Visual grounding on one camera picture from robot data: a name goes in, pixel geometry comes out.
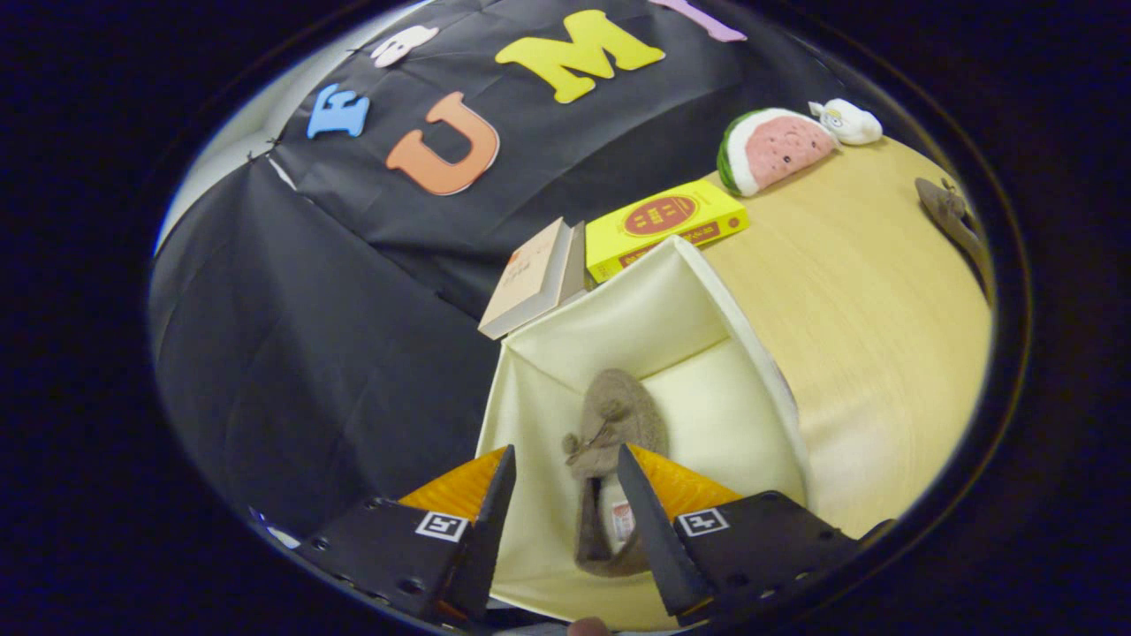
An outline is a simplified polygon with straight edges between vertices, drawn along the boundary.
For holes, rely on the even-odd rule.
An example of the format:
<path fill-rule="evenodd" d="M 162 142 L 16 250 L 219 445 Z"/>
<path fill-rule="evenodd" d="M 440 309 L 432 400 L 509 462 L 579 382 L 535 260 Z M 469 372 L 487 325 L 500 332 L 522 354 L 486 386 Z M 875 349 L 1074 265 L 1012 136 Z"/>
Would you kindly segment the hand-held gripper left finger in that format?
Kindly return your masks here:
<path fill-rule="evenodd" d="M 371 496 L 296 548 L 317 571 L 428 624 L 483 619 L 512 501 L 513 446 L 400 499 Z"/>

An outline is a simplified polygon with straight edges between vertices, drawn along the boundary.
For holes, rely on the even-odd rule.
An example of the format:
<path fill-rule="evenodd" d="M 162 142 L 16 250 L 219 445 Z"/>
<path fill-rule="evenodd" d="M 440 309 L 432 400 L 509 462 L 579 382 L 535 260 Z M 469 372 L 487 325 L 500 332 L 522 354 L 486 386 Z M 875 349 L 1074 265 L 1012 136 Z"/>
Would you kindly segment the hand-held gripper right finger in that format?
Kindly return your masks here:
<path fill-rule="evenodd" d="M 637 444 L 619 447 L 618 476 L 674 618 L 779 613 L 863 549 L 787 495 L 735 495 Z"/>

